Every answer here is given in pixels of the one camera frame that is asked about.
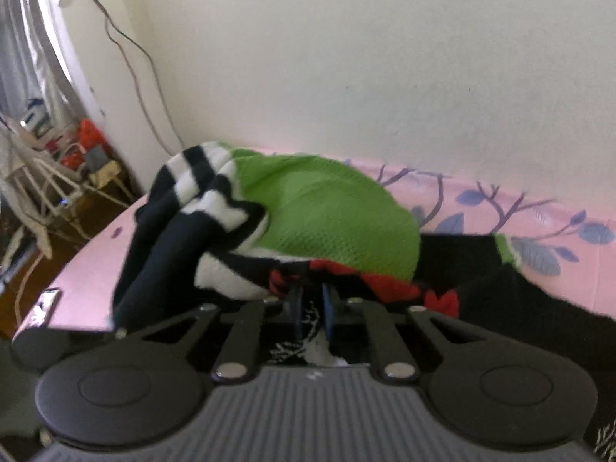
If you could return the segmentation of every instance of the blanket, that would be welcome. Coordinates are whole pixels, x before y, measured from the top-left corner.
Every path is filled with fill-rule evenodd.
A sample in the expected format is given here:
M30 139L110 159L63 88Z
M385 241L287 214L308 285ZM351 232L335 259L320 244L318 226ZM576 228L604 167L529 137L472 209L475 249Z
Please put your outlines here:
M599 390L586 441L616 456L616 323L526 280L504 236L420 234L382 186L343 163L217 143L163 166L136 221L113 301L117 326L135 330L205 302L232 311L283 297L292 283L331 283L341 298L392 311L425 305L584 367ZM310 317L317 340L318 310ZM308 354L282 343L272 356Z

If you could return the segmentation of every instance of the wall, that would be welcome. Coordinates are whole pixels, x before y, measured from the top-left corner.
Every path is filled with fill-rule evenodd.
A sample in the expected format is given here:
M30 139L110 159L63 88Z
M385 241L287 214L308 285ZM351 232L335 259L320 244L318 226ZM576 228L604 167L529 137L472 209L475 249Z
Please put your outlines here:
M92 0L63 1L61 6L51 3L50 11L73 85L90 117L103 129L141 187L148 189L169 156L150 131L139 107L133 79L118 48L107 39L102 12ZM135 36L122 0L101 1L118 26ZM121 41L136 71L155 127L175 153L180 147L159 102L152 71L137 49Z
M385 159L616 206L616 0L124 3L189 143Z

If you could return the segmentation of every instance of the white cable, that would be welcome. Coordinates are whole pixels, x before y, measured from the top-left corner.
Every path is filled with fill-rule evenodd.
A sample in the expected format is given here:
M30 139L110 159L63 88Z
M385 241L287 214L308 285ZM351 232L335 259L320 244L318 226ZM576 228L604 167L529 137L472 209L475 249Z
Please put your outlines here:
M22 282L19 285L19 290L17 291L17 296L15 297L15 319L17 321L17 328L19 328L23 322L20 303L22 301L23 291L26 289L26 283L28 282L30 276L35 271L36 267L39 265L44 256L45 255L42 252L38 254L38 257L36 257L35 261L32 263L26 274L23 276Z

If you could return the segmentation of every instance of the blue leaf print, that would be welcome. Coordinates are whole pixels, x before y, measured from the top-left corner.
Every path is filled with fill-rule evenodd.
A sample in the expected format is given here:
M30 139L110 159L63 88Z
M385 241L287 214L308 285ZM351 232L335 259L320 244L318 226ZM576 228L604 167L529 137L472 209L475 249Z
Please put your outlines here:
M533 271L546 276L558 276L561 273L561 265L550 247L522 238L512 238L511 246L520 254L524 265Z
M447 217L434 229L440 234L462 234L464 232L464 214L458 213Z
M582 224L578 229L578 236L591 245L607 245L616 238L616 234L600 222Z
M424 219L426 219L426 214L423 211L423 207L421 205L413 207L413 209L411 210L411 214L413 214L413 217L415 217L415 220L419 222L420 225L423 223Z
M580 259L578 259L578 256L575 255L568 248L565 248L563 246L558 246L554 248L554 251L558 254L558 256L561 259L566 260L567 262L580 262Z
M570 226L577 226L586 220L586 210L576 213L569 221Z
M456 201L461 205L468 205L470 207L476 207L483 200L485 200L484 194L481 191L475 191L475 189L467 189L456 198Z

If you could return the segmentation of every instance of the cable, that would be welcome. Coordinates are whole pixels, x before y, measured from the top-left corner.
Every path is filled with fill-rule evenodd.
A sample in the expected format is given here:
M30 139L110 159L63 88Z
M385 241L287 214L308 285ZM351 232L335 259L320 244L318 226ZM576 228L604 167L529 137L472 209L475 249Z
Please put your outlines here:
M135 91L136 91L137 97L139 99L139 105L141 107L141 110L144 113L144 116L146 117L146 121L148 122L148 125L150 126L150 130L152 131L152 134L154 135L154 137L156 138L156 141L160 144L162 149L164 149L165 152L167 152L168 155L174 156L175 153L171 152L169 150L169 148L162 142L161 137L158 134L158 131L156 130L156 127L154 126L152 118L150 117L150 114L147 112L146 104L145 104L143 96L141 94L141 89L139 87L139 81L137 79L137 75L135 73L135 70L132 67L132 65L130 64L130 61L128 60L128 57L126 55L126 51L124 50L122 45L116 39L114 39L111 36L110 31L109 31L109 24L112 25L113 29L115 29L116 32L119 33L119 35L123 36L126 40L131 42L131 44L133 44L135 47L137 47L142 52L142 54L144 54L146 56L147 60L150 63L150 67L152 68L152 72L154 74L154 79L155 79L155 83L156 83L156 89L158 91L158 95L160 97L161 104L162 104L162 107L164 109L165 115L167 116L167 119L169 121L169 125L171 126L171 130L173 131L173 134L176 136L177 141L180 144L180 147L182 149L185 149L186 145L184 144L184 141L180 137L180 134L178 133L178 130L177 130L175 124L173 123L173 119L171 118L171 115L169 113L169 108L167 107L167 101L165 100L164 94L162 93L162 86L161 86L161 83L160 83L160 78L159 78L159 75L158 75L158 70L156 69L156 64L154 63L152 55L150 55L149 52L147 52L147 50L144 49L140 44L138 44L133 38L131 38L125 32L123 32L121 29L119 29L119 27L117 26L115 21L113 21L113 18L110 15L109 11L100 2L100 0L92 0L92 1L99 8L99 10L101 12L103 12L103 15L105 16L105 33L107 34L107 37L109 38L109 40L111 42L113 42L118 47L120 53L122 54L122 58L124 59L124 62L126 63L126 67L128 68L128 70L129 70L129 72L130 72L130 74L132 76L132 79L133 79L133 82L134 82L134 85L135 85Z
M32 263L26 274L23 276L22 282L19 285L19 290L17 291L17 295L15 296L15 320L17 321L17 328L22 325L22 310L19 307L23 297L23 291L26 289L26 284L30 279L30 276L35 271L36 267L41 263L42 258L45 255L40 252L38 257L36 257L35 261Z

